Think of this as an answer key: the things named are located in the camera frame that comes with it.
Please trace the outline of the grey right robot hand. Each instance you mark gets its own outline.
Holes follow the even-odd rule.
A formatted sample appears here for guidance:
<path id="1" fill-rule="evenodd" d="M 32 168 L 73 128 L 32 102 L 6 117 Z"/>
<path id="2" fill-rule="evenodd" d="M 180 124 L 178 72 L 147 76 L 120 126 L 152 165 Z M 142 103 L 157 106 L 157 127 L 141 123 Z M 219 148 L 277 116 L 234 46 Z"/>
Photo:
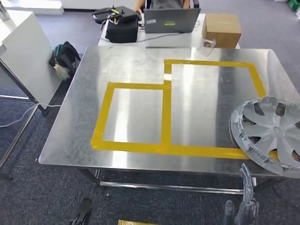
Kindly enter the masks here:
<path id="1" fill-rule="evenodd" d="M 243 178 L 243 200 L 237 214 L 234 204 L 228 200 L 225 204 L 223 214 L 224 225 L 256 225 L 259 218 L 259 203 L 254 197 L 254 186 L 250 171 L 243 163 L 240 169 Z"/>

